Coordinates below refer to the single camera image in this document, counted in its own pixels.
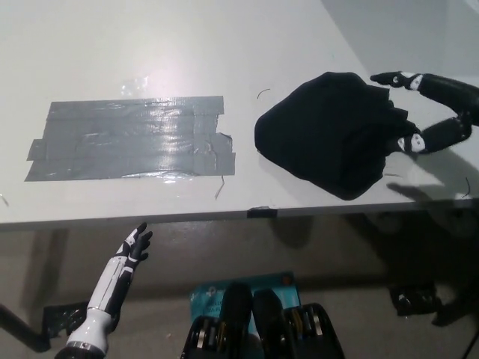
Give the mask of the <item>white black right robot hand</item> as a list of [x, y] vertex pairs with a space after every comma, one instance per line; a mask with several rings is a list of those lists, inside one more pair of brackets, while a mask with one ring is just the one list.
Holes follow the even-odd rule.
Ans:
[[388, 142], [392, 153], [426, 155], [466, 141], [478, 125], [478, 88], [430, 73], [389, 72], [372, 75], [370, 80], [392, 88], [417, 91], [420, 95], [449, 107], [456, 115], [422, 131]]

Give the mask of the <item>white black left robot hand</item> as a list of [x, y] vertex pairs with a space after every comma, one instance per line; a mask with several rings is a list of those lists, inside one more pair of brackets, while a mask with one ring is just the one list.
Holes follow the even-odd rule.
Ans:
[[135, 228], [110, 258], [93, 291], [89, 310], [101, 310], [112, 318], [119, 314], [136, 268], [148, 258], [146, 250], [153, 233], [146, 229], [146, 223]]

